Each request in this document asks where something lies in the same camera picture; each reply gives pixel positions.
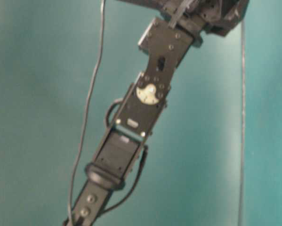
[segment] black cable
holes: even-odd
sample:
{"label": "black cable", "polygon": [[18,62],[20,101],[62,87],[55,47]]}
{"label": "black cable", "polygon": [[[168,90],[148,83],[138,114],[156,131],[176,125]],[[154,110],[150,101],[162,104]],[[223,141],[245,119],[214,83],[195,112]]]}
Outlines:
{"label": "black cable", "polygon": [[110,123],[109,123],[109,116],[110,114],[112,113],[112,111],[115,109],[115,107],[119,104],[121,104],[123,101],[123,98],[119,98],[119,99],[115,99],[112,103],[112,105],[109,106],[106,114],[105,114],[105,125],[106,127],[109,127],[110,126]]}
{"label": "black cable", "polygon": [[135,182],[133,183],[133,186],[131,187],[131,189],[129,190],[129,192],[126,194],[126,196],[124,196],[123,199],[121,199],[118,203],[116,203],[115,205],[105,209],[100,215],[103,215],[103,214],[106,214],[112,210],[114,210],[115,208],[119,207],[121,204],[123,204],[130,196],[131,194],[133,193],[133,191],[135,190],[139,180],[140,180],[140,177],[141,177],[141,174],[142,174],[142,171],[143,171],[143,168],[145,166],[145,162],[146,162],[146,158],[147,158],[147,155],[148,155],[148,147],[147,146],[144,146],[144,151],[143,151],[143,154],[142,154],[142,158],[141,158],[141,161],[140,161],[140,165],[139,165],[139,169],[137,171],[137,176],[136,176],[136,179],[135,179]]}
{"label": "black cable", "polygon": [[100,41],[99,41],[99,53],[98,53],[98,61],[96,63],[96,66],[93,71],[93,75],[90,81],[89,85],[89,92],[88,96],[86,99],[86,104],[85,104],[85,112],[84,112],[84,119],[83,119],[83,124],[81,128],[81,137],[80,137],[80,144],[79,144],[79,149],[78,153],[74,162],[73,170],[72,170],[72,176],[71,176],[71,181],[70,181],[70,190],[69,190],[69,196],[68,196],[68,204],[67,204],[67,212],[68,212],[68,218],[70,225],[73,226],[73,218],[72,218],[72,199],[73,199],[73,187],[74,187],[74,178],[75,178],[75,173],[77,170],[77,166],[81,157],[81,152],[83,148],[83,141],[85,137],[85,131],[86,131],[86,125],[88,122],[88,114],[89,114],[89,104],[90,104],[90,98],[92,96],[93,90],[94,90],[94,84],[96,80],[96,76],[98,73],[98,69],[101,63],[102,59],[102,53],[103,53],[103,37],[104,37],[104,24],[105,24],[105,0],[101,0],[101,28],[100,28]]}

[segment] teal backdrop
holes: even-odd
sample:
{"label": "teal backdrop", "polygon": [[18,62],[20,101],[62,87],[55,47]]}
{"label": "teal backdrop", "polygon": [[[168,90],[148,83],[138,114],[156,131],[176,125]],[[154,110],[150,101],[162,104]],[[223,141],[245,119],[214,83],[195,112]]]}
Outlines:
{"label": "teal backdrop", "polygon": [[[97,60],[99,0],[0,0],[0,226],[59,226]],[[104,114],[148,57],[158,13],[108,0],[104,55],[74,196]],[[251,1],[246,29],[245,226],[282,226],[282,3]],[[148,141],[140,183],[96,226],[236,226],[241,154],[241,30],[203,34],[177,69]],[[124,191],[132,185],[137,168]]]}

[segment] gray wire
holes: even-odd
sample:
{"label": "gray wire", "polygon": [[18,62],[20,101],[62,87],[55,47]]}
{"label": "gray wire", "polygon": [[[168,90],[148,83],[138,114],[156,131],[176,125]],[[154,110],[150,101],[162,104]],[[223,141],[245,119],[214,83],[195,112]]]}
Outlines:
{"label": "gray wire", "polygon": [[74,162],[73,170],[72,170],[72,176],[71,176],[71,182],[70,182],[70,190],[69,190],[69,196],[68,196],[68,204],[67,204],[67,212],[68,212],[68,218],[70,225],[73,226],[73,218],[72,218],[72,199],[73,199],[73,187],[74,187],[74,178],[75,173],[77,170],[77,166],[81,157],[81,152],[83,148],[83,141],[85,137],[85,131],[86,131],[86,125],[88,122],[88,114],[89,114],[89,104],[90,104],[90,98],[92,96],[93,90],[94,90],[94,84],[96,81],[97,72],[101,63],[102,59],[102,52],[103,52],[103,37],[104,37],[104,24],[105,24],[105,0],[101,0],[101,28],[100,28],[100,41],[99,41],[99,53],[98,53],[98,61],[96,63],[96,66],[93,71],[93,75],[90,81],[89,85],[89,92],[88,96],[86,98],[86,104],[85,104],[85,111],[84,111],[84,117],[83,117],[83,124],[81,128],[81,137],[80,137],[80,144],[78,153]]}
{"label": "gray wire", "polygon": [[242,226],[243,217],[243,189],[244,189],[244,145],[245,145],[245,110],[246,110],[246,87],[245,87],[245,21],[241,24],[242,45],[242,142],[241,142],[241,165],[240,165],[240,193],[238,226]]}

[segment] wire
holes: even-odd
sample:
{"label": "wire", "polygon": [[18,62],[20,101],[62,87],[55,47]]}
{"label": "wire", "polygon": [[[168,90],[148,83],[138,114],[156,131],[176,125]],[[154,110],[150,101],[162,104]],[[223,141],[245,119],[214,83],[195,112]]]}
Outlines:
{"label": "wire", "polygon": [[131,187],[131,189],[128,191],[128,193],[126,194],[126,196],[124,196],[123,199],[121,199],[118,203],[116,203],[115,205],[105,209],[101,215],[105,214],[105,213],[108,213],[112,210],[114,210],[115,208],[119,207],[121,204],[123,204],[130,196],[131,194],[133,193],[133,191],[135,190],[139,180],[140,180],[140,177],[141,177],[141,174],[142,174],[142,171],[143,171],[143,168],[145,166],[145,162],[146,162],[146,158],[147,158],[147,155],[148,155],[148,147],[145,146],[144,147],[144,151],[143,151],[143,154],[142,154],[142,158],[141,158],[141,161],[140,161],[140,165],[139,165],[139,169],[137,171],[137,176],[136,176],[136,179]]}
{"label": "wire", "polygon": [[242,226],[243,214],[243,187],[244,187],[244,146],[245,146],[245,110],[246,110],[246,86],[245,86],[245,21],[241,24],[241,45],[242,45],[242,142],[241,142],[241,164],[240,164],[240,193],[238,226]]}
{"label": "wire", "polygon": [[68,196],[67,211],[68,211],[68,218],[69,218],[69,222],[70,222],[71,226],[74,226],[73,218],[72,218],[72,199],[73,199],[74,178],[75,178],[77,166],[78,166],[78,163],[79,163],[79,160],[80,160],[80,157],[81,157],[82,148],[83,148],[83,141],[84,141],[86,126],[87,126],[87,122],[88,122],[90,98],[91,98],[93,90],[94,90],[94,84],[95,84],[95,81],[96,81],[96,76],[97,76],[97,73],[98,73],[98,69],[99,69],[99,66],[100,66],[100,63],[101,63],[102,53],[103,53],[104,24],[105,24],[105,0],[101,0],[100,12],[101,12],[101,28],[100,28],[98,61],[97,61],[96,66],[94,68],[93,75],[92,75],[90,85],[89,85],[89,92],[88,92],[88,96],[86,98],[83,124],[82,124],[82,128],[81,128],[80,144],[79,144],[78,153],[77,153],[77,156],[76,156],[76,159],[75,159],[75,162],[74,162],[71,181],[70,181],[70,190],[69,190],[69,196]]}
{"label": "wire", "polygon": [[110,126],[110,122],[109,122],[109,116],[110,114],[112,113],[112,111],[114,110],[114,108],[121,104],[123,101],[123,98],[119,98],[119,99],[115,99],[112,103],[112,105],[110,105],[110,107],[108,108],[106,114],[105,114],[105,125],[106,127],[109,127]]}

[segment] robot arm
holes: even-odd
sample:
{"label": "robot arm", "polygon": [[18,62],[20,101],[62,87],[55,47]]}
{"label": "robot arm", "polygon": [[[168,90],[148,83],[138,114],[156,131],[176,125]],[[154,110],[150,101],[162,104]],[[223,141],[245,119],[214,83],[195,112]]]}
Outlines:
{"label": "robot arm", "polygon": [[[202,43],[200,32],[226,35],[242,20],[249,0],[123,1],[155,8],[164,19],[154,18],[138,43],[149,55],[147,69],[129,87],[92,162],[85,168],[88,179],[73,208],[74,226],[93,225],[113,192],[124,187],[167,106],[175,69],[191,45]],[[72,225],[65,221],[64,226]]]}

